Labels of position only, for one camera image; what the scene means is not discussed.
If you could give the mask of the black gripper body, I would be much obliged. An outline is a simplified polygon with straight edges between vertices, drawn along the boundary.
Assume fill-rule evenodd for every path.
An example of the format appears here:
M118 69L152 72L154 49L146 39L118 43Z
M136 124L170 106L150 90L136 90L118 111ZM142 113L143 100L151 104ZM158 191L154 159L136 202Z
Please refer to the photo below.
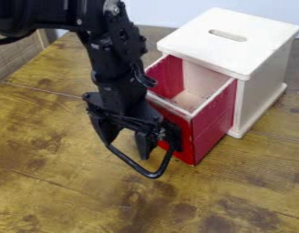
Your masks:
M147 88L156 85L156 80L138 69L132 69L115 79L103 79L97 72L92 72L91 77L99 91L87 92L83 95L83 99L88 103L88 112L120 115L118 123L123 129L159 133L163 116L146 100Z

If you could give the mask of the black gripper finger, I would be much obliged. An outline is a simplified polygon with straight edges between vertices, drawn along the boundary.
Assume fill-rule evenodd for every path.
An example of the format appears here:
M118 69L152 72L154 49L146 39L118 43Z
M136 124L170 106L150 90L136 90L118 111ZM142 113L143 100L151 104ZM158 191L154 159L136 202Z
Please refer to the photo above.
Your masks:
M91 124L102 139L102 142L110 146L123 129L123 126L118 123L122 118L120 115L107 114L106 112L88 112Z
M158 142L166 137L166 129L162 128L159 133L135 133L135 141L140 154L140 159L147 160L152 150L158 147Z

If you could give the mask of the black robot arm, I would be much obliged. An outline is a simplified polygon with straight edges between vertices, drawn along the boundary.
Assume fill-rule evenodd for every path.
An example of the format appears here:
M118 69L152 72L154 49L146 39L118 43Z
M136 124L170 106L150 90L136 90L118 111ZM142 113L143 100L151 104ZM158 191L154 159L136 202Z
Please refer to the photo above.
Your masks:
M139 155L156 148L163 117L146 96L156 80L143 70L146 37L130 21L122 0L0 0L0 45L39 29L76 33L88 51L91 79L99 90L83 95L91 124L110 147L122 129L135 132Z

